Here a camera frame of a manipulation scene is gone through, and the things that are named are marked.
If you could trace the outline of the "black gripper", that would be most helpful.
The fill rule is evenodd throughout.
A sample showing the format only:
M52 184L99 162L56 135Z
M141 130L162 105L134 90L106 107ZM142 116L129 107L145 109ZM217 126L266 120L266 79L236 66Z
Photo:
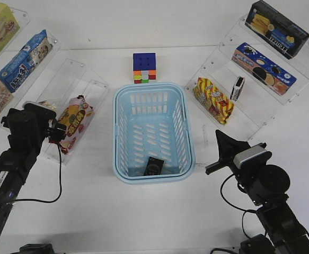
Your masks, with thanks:
M48 136L49 121L56 118L56 112L34 102L26 102L22 110L11 108L2 117L3 127L10 130L8 142L14 151L40 152Z
M241 169L244 163L257 159L267 153L266 143L258 143L251 147L248 142L235 140L221 130L216 130L215 134L219 159L217 162L205 167L207 175L224 167L231 168L234 166L234 171L236 171L237 169Z

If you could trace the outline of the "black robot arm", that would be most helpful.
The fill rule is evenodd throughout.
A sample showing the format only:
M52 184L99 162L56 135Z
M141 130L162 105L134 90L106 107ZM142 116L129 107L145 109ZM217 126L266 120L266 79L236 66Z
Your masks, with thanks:
M10 130L10 147L0 155L0 235L12 209L12 202L25 184L49 135L49 121L56 113L36 103L25 103L22 110L10 109L1 123Z
M272 153L265 143L254 146L216 130L219 159L206 166L206 174L229 167L238 189L247 194L257 210L265 234L241 242L240 253L309 253L309 233L287 204L290 178L267 161Z

